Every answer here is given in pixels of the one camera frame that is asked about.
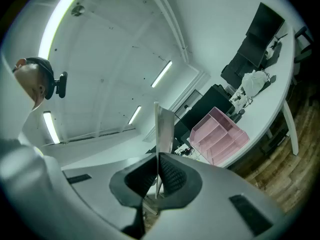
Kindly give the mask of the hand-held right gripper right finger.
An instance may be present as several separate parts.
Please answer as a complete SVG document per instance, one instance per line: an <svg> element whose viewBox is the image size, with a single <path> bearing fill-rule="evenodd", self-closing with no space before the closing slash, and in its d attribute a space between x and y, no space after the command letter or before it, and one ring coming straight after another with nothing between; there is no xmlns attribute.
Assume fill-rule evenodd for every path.
<svg viewBox="0 0 320 240"><path fill-rule="evenodd" d="M201 190L186 207L162 211L142 240L252 240L255 235L231 203L233 196L245 197L272 226L284 218L271 197L236 173L190 158L170 157L199 173Z"/></svg>

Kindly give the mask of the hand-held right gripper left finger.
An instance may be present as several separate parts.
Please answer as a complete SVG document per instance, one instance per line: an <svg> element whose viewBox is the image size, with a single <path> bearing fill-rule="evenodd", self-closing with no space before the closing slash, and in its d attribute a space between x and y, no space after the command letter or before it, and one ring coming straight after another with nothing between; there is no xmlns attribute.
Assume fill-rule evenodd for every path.
<svg viewBox="0 0 320 240"><path fill-rule="evenodd" d="M156 178L155 155L67 170L51 156L44 160L51 175L61 176L60 181L103 221L135 239L146 233L143 200Z"/></svg>

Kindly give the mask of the pink mesh tray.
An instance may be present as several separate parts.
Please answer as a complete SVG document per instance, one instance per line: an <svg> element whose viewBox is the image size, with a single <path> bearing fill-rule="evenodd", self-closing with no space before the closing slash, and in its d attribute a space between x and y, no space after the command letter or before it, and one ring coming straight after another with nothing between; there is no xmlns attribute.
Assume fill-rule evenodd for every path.
<svg viewBox="0 0 320 240"><path fill-rule="evenodd" d="M214 107L191 130L189 142L208 163L218 166L250 140L226 114Z"/></svg>

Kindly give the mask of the white grey book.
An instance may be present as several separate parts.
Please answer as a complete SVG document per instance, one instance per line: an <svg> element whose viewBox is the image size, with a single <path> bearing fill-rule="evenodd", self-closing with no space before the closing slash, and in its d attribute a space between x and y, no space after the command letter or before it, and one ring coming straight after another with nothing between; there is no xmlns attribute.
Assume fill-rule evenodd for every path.
<svg viewBox="0 0 320 240"><path fill-rule="evenodd" d="M160 177L160 153L171 153L174 143L175 113L154 103L155 109L155 140L156 140L156 191L155 199L158 198L162 180Z"/></svg>

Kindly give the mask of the long ceiling light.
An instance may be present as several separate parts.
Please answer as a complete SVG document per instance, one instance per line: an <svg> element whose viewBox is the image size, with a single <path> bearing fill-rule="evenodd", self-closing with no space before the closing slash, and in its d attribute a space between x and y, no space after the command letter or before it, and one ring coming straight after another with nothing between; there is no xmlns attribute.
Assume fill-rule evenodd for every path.
<svg viewBox="0 0 320 240"><path fill-rule="evenodd" d="M161 70L161 72L158 74L158 76L155 78L155 80L152 82L151 87L155 88L159 81L163 78L163 76L166 74L166 72L170 69L172 66L173 62L170 60L167 62L165 67Z"/></svg>
<svg viewBox="0 0 320 240"><path fill-rule="evenodd" d="M133 123L133 121L135 120L135 118L137 117L138 113L140 112L142 106L139 105L136 110L134 111L133 115L131 116L131 118L128 121L128 124L131 125Z"/></svg>
<svg viewBox="0 0 320 240"><path fill-rule="evenodd" d="M55 6L47 24L44 29L40 46L38 50L38 56L44 59L48 59L50 55L51 46L55 38L57 29L64 18L67 10L72 5L74 0L59 0Z"/></svg>
<svg viewBox="0 0 320 240"><path fill-rule="evenodd" d="M52 120L52 115L50 111L45 111L43 113L43 118L44 118L44 122L46 124L47 130L49 132L49 135L53 141L54 144L59 144L60 140L59 137L57 135L53 120Z"/></svg>

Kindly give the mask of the white desk leg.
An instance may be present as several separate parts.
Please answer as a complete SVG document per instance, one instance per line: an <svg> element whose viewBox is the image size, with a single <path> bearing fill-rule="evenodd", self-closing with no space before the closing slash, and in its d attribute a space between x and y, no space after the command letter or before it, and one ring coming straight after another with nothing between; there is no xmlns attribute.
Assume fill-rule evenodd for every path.
<svg viewBox="0 0 320 240"><path fill-rule="evenodd" d="M298 136L297 136L295 122L286 100L284 100L283 102L282 113L284 115L284 118L288 127L288 133L290 136L291 146L292 146L292 153L295 156L297 156L299 153Z"/></svg>

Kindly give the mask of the white plastic bag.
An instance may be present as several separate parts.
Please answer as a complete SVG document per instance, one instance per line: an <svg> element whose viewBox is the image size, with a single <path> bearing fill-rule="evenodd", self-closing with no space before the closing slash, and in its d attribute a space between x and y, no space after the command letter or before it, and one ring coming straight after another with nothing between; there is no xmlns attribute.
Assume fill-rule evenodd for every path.
<svg viewBox="0 0 320 240"><path fill-rule="evenodd" d="M263 71L245 73L241 85L249 98L256 96L267 82L267 75Z"/></svg>

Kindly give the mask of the black office chair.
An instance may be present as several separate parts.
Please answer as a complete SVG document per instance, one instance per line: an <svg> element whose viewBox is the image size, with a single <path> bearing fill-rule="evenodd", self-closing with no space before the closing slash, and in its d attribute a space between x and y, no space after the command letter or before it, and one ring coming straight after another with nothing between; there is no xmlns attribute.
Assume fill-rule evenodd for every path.
<svg viewBox="0 0 320 240"><path fill-rule="evenodd" d="M313 47L314 40L310 34L307 33L308 28L303 26L300 30L296 32L294 38L298 41L299 37L303 37L308 45L304 47L299 54L294 58L294 65L298 66L298 73L294 75L297 82L312 83L312 62L313 62Z"/></svg>

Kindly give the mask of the round ceiling fixture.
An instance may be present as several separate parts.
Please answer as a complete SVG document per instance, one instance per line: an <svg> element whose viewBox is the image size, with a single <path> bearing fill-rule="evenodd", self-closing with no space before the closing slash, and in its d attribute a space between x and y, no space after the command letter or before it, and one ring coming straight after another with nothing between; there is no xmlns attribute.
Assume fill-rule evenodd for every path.
<svg viewBox="0 0 320 240"><path fill-rule="evenodd" d="M72 10L71 10L71 15L74 17L79 17L85 12L85 7L82 5L76 5Z"/></svg>

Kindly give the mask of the row of black monitors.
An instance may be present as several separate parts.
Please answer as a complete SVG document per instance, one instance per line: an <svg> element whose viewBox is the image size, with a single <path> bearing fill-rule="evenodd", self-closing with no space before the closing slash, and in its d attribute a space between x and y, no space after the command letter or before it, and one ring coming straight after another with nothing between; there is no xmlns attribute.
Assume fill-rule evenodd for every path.
<svg viewBox="0 0 320 240"><path fill-rule="evenodd" d="M276 37L285 20L264 3L260 3L255 16L245 34L240 48L234 58L221 72L221 77L234 89L238 89L245 74L256 71L261 73L273 65L267 59L267 47ZM176 143L183 143L189 137L192 128L213 108L217 107L225 114L231 114L235 108L229 101L221 85L214 84L192 105L192 109L182 116L174 126Z"/></svg>

